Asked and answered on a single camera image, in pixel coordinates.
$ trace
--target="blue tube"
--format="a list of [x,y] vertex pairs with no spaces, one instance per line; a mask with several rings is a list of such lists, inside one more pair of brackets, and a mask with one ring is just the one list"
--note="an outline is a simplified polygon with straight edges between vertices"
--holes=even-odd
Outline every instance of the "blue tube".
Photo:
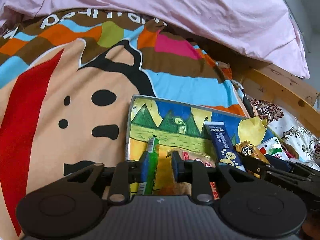
[[226,163],[245,171],[238,153],[233,148],[233,144],[226,131],[224,122],[206,121],[204,122],[204,126],[211,136],[211,141],[216,150],[219,163]]

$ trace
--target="yellow paper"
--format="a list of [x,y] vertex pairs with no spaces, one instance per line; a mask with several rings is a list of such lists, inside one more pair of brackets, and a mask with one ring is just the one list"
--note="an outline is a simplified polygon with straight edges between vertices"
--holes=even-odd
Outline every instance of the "yellow paper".
[[240,142],[250,141],[257,146],[263,140],[266,130],[259,117],[242,120],[238,126]]

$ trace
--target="wooden bed frame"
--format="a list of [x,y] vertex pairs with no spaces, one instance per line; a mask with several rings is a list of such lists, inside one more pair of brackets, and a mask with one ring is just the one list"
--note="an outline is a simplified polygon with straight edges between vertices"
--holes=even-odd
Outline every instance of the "wooden bed frame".
[[320,137],[320,113],[313,108],[320,93],[313,87],[274,64],[242,56],[208,39],[197,42],[213,59],[230,64],[233,78],[248,95],[282,106]]

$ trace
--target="pink bed sheet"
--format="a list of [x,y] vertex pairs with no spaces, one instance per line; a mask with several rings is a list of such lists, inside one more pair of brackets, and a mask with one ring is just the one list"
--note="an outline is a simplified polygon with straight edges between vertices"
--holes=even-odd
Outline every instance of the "pink bed sheet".
[[0,26],[68,8],[139,12],[309,78],[297,26],[283,0],[0,0]]

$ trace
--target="cartoon blanket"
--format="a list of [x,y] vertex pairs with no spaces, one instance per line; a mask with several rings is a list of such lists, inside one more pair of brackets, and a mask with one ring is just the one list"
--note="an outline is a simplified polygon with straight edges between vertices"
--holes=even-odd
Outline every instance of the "cartoon blanket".
[[73,9],[0,38],[0,238],[22,236],[23,196],[65,163],[124,159],[134,94],[248,116],[205,51],[159,19]]

